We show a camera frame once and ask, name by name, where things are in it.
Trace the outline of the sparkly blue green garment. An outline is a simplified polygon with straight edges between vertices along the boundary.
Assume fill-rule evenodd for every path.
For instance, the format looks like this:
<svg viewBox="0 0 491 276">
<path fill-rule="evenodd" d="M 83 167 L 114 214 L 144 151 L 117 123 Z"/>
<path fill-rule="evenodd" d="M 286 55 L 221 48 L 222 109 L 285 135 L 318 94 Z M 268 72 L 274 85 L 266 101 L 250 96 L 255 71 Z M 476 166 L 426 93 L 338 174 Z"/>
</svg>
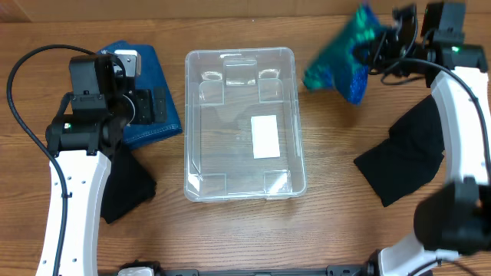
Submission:
<svg viewBox="0 0 491 276">
<path fill-rule="evenodd" d="M 355 57 L 367 57 L 365 49 L 384 30 L 370 5 L 362 4 L 342 30 L 314 58 L 304 71 L 303 84 L 310 90 L 334 89 L 350 104 L 360 104 L 369 67 Z"/>
</svg>

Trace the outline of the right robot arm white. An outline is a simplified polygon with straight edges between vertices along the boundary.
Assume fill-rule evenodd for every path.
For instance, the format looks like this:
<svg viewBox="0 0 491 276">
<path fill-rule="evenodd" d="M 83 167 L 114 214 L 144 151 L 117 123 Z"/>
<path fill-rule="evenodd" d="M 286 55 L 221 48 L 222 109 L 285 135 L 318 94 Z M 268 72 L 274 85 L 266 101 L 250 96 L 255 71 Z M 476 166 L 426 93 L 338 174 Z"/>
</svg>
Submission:
<svg viewBox="0 0 491 276">
<path fill-rule="evenodd" d="M 483 47 L 467 44 L 463 2 L 393 11 L 395 28 L 355 50 L 373 74 L 421 74 L 440 115 L 447 159 L 444 186 L 420 202 L 412 232 L 376 251 L 365 275 L 424 275 L 490 248 L 490 111 Z"/>
</svg>

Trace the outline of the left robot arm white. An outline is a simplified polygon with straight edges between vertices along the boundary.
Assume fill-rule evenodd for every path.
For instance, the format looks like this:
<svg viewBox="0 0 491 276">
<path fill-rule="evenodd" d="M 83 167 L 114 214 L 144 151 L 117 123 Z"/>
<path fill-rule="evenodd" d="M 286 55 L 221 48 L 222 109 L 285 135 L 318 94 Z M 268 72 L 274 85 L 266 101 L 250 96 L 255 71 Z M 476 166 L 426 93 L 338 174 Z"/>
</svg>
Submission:
<svg viewBox="0 0 491 276">
<path fill-rule="evenodd" d="M 135 50 L 73 57 L 72 90 L 46 130 L 51 198 L 38 275 L 96 275 L 101 219 L 153 197 L 156 181 L 124 145 L 124 129 L 165 120 L 166 95 L 138 90 Z"/>
</svg>

